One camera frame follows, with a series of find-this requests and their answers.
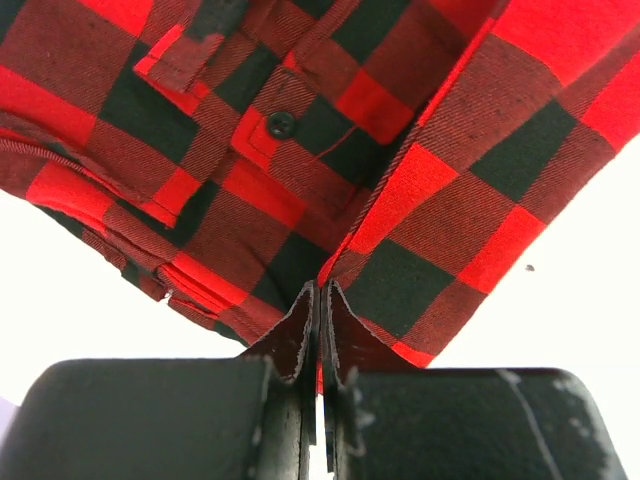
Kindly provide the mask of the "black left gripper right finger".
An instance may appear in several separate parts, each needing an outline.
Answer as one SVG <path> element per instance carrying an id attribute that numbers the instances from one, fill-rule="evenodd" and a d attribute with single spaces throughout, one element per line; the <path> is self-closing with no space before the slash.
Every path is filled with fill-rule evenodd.
<path id="1" fill-rule="evenodd" d="M 554 368 L 421 369 L 321 293 L 327 466 L 338 479 L 622 479 L 589 390 Z"/>

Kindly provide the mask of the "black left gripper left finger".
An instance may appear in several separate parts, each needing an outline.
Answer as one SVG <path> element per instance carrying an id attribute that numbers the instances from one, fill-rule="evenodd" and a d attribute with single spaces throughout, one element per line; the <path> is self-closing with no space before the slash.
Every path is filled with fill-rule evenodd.
<path id="1" fill-rule="evenodd" d="M 28 391 L 5 479 L 305 479 L 316 441 L 318 295 L 226 359 L 69 360 Z"/>

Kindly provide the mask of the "red black plaid shirt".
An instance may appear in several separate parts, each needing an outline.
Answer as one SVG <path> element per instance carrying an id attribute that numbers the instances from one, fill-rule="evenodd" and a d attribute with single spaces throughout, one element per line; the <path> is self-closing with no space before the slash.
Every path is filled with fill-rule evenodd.
<path id="1" fill-rule="evenodd" d="M 251 345 L 334 280 L 427 366 L 639 131 L 635 1 L 5 1 L 1 187 Z"/>

